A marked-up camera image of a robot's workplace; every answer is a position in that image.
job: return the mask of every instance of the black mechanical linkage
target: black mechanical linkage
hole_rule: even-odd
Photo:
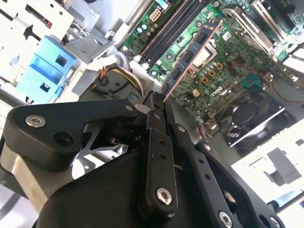
[[[29,115],[43,117],[45,125],[26,124]],[[84,134],[88,124],[100,128],[93,142]],[[58,133],[64,133],[61,140]],[[161,94],[149,93],[136,107],[127,100],[18,107],[9,113],[3,137],[3,147],[57,174],[88,147],[129,146],[56,190],[37,228],[284,228],[213,148],[191,142]]]

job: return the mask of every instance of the motherboard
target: motherboard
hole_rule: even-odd
[[[191,7],[199,10],[186,21],[184,9]],[[209,20],[220,26],[172,82],[176,65],[184,64],[183,56]],[[267,90],[289,77],[281,62],[304,42],[303,24],[303,13],[288,0],[156,0],[122,50],[139,57],[163,84],[163,93],[174,88],[175,99],[208,121],[252,85]]]

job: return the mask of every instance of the black fan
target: black fan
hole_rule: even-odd
[[[252,86],[215,116],[229,146],[250,152],[280,132],[294,118],[258,86]]]

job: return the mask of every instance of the screw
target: screw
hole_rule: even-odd
[[[227,228],[232,228],[232,221],[231,218],[223,211],[220,211],[219,214],[219,219],[222,221],[222,223],[227,227]]]
[[[281,228],[280,224],[274,217],[270,217],[270,219],[277,228]]]
[[[185,131],[186,131],[185,128],[183,128],[182,126],[179,126],[179,130],[180,130],[181,132],[185,132]]]
[[[207,144],[204,144],[204,148],[206,149],[206,151],[211,151],[211,148]]]
[[[46,125],[46,120],[39,115],[29,115],[27,118],[25,118],[25,122],[27,125],[36,128],[40,128]]]
[[[154,116],[157,118],[157,119],[161,119],[161,117],[159,116],[159,115],[157,115],[157,114],[154,114]]]
[[[129,111],[133,111],[131,106],[126,105],[125,108],[128,109]]]
[[[170,205],[172,203],[172,195],[165,188],[157,189],[156,196],[159,199],[159,201],[165,205]]]
[[[215,1],[215,2],[213,3],[213,6],[214,6],[214,7],[219,7],[219,2],[218,2],[218,1]]]

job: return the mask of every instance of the green circuit board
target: green circuit board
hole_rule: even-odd
[[[289,4],[288,0],[280,1],[285,6]],[[271,15],[276,19],[275,21],[280,28],[288,35],[288,39],[285,42],[279,42],[276,45],[279,51],[275,53],[277,59],[275,62],[275,58],[271,58],[264,51],[244,39],[244,36],[238,30],[238,22],[235,19],[225,18],[221,11],[228,4],[239,4],[255,21],[257,15],[250,6],[252,1],[218,0],[218,2],[220,4],[217,7],[214,7],[213,3],[205,7],[156,64],[148,68],[148,74],[163,83],[179,57],[187,50],[189,43],[203,23],[211,18],[221,20],[220,28],[209,42],[209,45],[215,50],[215,53],[212,54],[212,59],[201,68],[191,67],[172,93],[172,96],[180,100],[185,108],[189,108],[200,117],[208,115],[211,119],[246,90],[246,83],[244,82],[247,82],[247,80],[251,80],[261,88],[267,89],[269,84],[266,83],[263,77],[267,74],[271,76],[270,72],[272,76],[275,76],[270,80],[277,81],[281,78],[286,78],[287,74],[284,72],[280,61],[288,55],[292,44],[298,45],[301,42],[298,40],[299,34],[304,34],[304,20],[299,12],[295,11],[289,15],[296,25],[292,30],[285,28],[276,19],[276,15]],[[170,7],[170,12],[167,11],[158,19],[157,23],[160,26],[170,18],[170,14],[178,8],[181,1],[175,1],[175,3],[175,5]],[[143,24],[149,27],[153,26],[150,15],[157,7],[156,3],[151,6],[137,25],[137,28],[141,28]],[[138,33],[137,28],[122,45],[123,48],[126,47],[131,56],[138,55],[152,39],[147,39],[144,33]],[[265,35],[272,39],[271,33],[265,32]]]
[[[286,76],[278,63],[264,51],[252,47],[233,31],[236,26],[234,19],[219,18],[219,15],[219,11],[210,5],[205,8],[148,72],[163,83],[175,66],[178,56],[184,52],[199,30],[199,25],[213,17],[221,19],[221,27],[211,39],[216,55],[194,74],[189,71],[172,94],[181,100],[185,107],[201,117],[208,114],[212,118],[235,100],[245,91],[242,82],[249,75],[256,76],[256,83],[260,87],[266,87],[266,84],[258,72],[276,71],[278,79]]]
[[[164,12],[159,5],[154,2],[142,17],[140,22],[135,26],[135,29],[122,44],[122,47],[127,47],[130,56],[136,56],[140,51],[153,39],[157,32],[162,28],[162,25],[169,19],[170,15],[178,8],[183,0],[172,1],[172,5]],[[151,15],[159,10],[160,16],[155,21],[151,20]]]

